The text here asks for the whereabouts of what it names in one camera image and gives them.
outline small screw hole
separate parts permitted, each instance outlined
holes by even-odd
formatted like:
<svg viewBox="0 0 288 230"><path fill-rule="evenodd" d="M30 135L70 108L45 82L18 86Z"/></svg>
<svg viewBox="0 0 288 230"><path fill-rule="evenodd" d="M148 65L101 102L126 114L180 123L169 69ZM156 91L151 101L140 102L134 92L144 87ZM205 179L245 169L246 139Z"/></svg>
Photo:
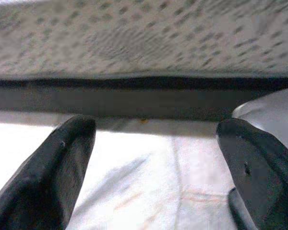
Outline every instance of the small screw hole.
<svg viewBox="0 0 288 230"><path fill-rule="evenodd" d="M244 163L244 172L248 176L251 175L251 170L250 170L249 164L247 162Z"/></svg>

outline speckled fabric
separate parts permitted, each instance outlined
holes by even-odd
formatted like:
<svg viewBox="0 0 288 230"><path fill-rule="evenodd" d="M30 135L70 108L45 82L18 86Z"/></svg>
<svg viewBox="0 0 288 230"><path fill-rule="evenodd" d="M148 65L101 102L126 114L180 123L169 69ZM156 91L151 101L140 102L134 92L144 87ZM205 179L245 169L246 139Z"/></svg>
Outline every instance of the speckled fabric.
<svg viewBox="0 0 288 230"><path fill-rule="evenodd" d="M287 74L288 0L0 1L0 78L145 70Z"/></svg>

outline white surface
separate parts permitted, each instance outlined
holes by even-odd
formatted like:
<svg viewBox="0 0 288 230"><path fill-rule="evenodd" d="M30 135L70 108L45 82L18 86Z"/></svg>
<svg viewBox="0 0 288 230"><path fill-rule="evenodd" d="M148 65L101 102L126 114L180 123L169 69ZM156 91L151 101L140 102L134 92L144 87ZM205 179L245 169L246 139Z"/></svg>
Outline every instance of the white surface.
<svg viewBox="0 0 288 230"><path fill-rule="evenodd" d="M28 126L27 124L50 126ZM0 189L66 116L2 113ZM234 186L215 123L97 120L99 130L68 230L236 229Z"/></svg>

